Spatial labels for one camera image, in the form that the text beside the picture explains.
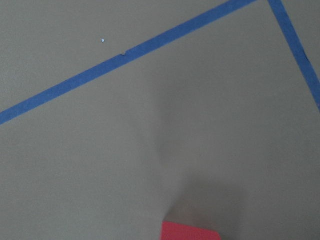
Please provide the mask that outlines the red cube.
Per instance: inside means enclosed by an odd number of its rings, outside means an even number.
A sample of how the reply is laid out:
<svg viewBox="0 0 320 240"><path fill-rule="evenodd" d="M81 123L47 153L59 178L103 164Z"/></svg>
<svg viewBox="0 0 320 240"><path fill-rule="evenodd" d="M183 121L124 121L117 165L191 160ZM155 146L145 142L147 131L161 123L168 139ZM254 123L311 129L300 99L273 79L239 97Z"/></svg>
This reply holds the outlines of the red cube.
<svg viewBox="0 0 320 240"><path fill-rule="evenodd" d="M185 224L164 221L160 240L221 240L218 232Z"/></svg>

